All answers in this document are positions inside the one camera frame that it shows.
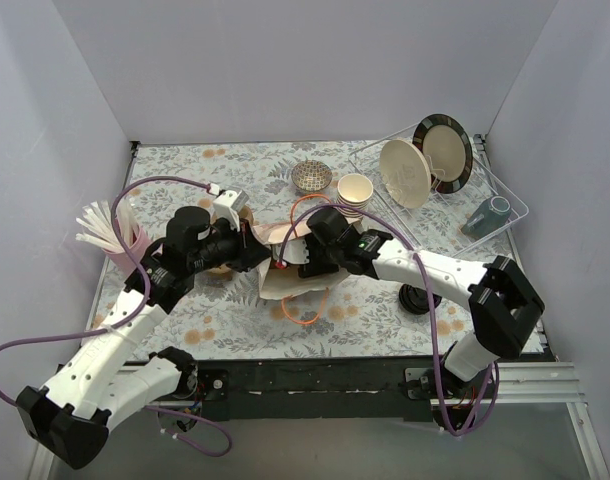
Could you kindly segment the beige paper takeout bag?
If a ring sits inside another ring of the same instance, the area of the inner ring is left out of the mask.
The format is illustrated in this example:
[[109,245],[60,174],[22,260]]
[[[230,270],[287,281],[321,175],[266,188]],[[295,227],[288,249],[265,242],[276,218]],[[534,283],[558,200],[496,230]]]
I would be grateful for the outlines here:
[[[264,300],[276,300],[280,302],[282,314],[293,323],[301,326],[315,323],[324,313],[326,302],[330,291],[344,281],[349,273],[341,269],[338,273],[321,275],[313,278],[302,279],[298,276],[298,267],[301,265],[291,265],[287,268],[279,268],[273,258],[272,246],[282,244],[279,257],[282,257],[286,243],[289,240],[304,238],[310,233],[305,221],[296,223],[297,206],[306,200],[319,198],[325,203],[331,204],[331,200],[324,194],[309,194],[296,200],[291,207],[288,221],[255,225],[253,227],[256,238],[271,248],[272,256],[260,263],[256,270],[259,276],[259,297]],[[295,297],[321,292],[323,294],[320,306],[315,315],[301,317],[287,305],[288,301]]]

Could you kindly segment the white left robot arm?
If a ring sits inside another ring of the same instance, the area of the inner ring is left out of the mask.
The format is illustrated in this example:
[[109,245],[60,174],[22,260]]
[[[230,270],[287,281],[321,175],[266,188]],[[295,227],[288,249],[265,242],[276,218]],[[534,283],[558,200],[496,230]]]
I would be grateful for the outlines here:
[[198,386],[193,357],[167,347],[124,379],[117,374],[136,347],[194,287],[197,274],[227,266],[246,272],[270,258],[249,220],[212,219],[200,207],[178,209],[127,278],[113,309],[85,344],[41,387],[15,400],[28,434],[71,468],[94,460],[110,432],[160,397],[190,398]]

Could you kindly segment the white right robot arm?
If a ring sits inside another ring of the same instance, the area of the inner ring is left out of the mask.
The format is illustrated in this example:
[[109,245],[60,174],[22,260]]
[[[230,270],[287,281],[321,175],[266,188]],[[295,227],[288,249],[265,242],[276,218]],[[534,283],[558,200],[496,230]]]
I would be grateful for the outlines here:
[[351,274],[424,290],[431,315],[436,298],[470,313],[472,330],[445,354],[433,354],[437,395],[460,397],[498,360],[519,358],[544,313],[543,300],[509,257],[481,262],[418,250],[384,220],[359,232],[328,205],[317,205],[296,221],[307,225],[329,261]]

